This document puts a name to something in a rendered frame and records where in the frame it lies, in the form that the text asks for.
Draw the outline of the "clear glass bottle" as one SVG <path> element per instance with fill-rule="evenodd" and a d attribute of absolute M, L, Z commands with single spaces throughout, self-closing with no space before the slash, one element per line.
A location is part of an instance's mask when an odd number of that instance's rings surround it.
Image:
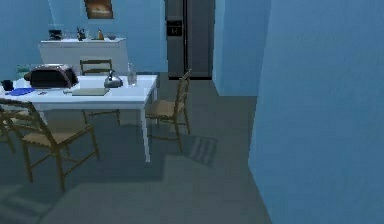
<path fill-rule="evenodd" d="M 133 63 L 128 64 L 127 81 L 129 86 L 135 86 L 137 84 L 136 68 Z"/>

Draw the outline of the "grey fridge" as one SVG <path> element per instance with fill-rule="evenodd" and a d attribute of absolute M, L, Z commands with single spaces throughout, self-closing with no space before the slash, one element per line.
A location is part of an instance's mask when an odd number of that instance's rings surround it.
<path fill-rule="evenodd" d="M 213 68 L 215 0 L 164 0 L 168 78 L 191 70 L 192 80 L 210 80 Z"/>

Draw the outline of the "white dining table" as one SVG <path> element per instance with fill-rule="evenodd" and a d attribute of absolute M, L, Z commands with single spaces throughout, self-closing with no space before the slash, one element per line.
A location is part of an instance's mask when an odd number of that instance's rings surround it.
<path fill-rule="evenodd" d="M 145 161 L 151 161 L 145 107 L 151 96 L 157 98 L 157 75 L 139 75 L 131 87 L 127 78 L 122 77 L 123 86 L 110 89 L 104 96 L 73 96 L 74 89 L 102 88 L 104 77 L 79 76 L 79 83 L 71 89 L 35 90 L 22 96 L 1 94 L 0 98 L 30 101 L 45 120 L 48 110 L 139 110 L 143 134 Z"/>

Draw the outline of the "silver kettle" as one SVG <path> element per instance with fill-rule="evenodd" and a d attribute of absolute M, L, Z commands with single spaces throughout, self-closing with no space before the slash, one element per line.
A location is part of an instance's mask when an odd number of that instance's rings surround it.
<path fill-rule="evenodd" d="M 123 81 L 114 75 L 115 71 L 110 70 L 108 76 L 104 80 L 105 88 L 119 88 L 123 86 Z"/>

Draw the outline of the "pale flat book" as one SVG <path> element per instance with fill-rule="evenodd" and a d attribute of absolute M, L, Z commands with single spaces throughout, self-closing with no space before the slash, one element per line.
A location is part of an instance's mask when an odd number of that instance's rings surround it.
<path fill-rule="evenodd" d="M 79 88 L 72 90 L 72 96 L 104 96 L 109 88 Z"/>

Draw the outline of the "white sideboard cabinet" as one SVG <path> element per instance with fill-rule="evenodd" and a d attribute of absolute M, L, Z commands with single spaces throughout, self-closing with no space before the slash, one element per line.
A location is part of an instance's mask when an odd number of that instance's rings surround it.
<path fill-rule="evenodd" d="M 116 72 L 126 72 L 128 69 L 129 59 L 125 38 L 41 41 L 38 48 L 44 64 L 68 64 L 76 71 L 80 71 L 81 60 L 110 59 L 112 68 Z"/>

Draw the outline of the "framed brown picture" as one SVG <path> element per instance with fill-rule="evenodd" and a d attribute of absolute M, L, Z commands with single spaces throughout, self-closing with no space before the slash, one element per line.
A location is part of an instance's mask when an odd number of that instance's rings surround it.
<path fill-rule="evenodd" d="M 88 19 L 112 19 L 111 0 L 84 0 Z"/>

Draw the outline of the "black chrome toaster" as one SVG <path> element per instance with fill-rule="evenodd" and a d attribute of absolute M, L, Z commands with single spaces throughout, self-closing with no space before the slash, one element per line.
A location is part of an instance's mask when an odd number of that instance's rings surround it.
<path fill-rule="evenodd" d="M 27 74 L 24 79 L 35 89 L 71 88 L 78 83 L 72 66 L 67 64 L 42 64 Z"/>

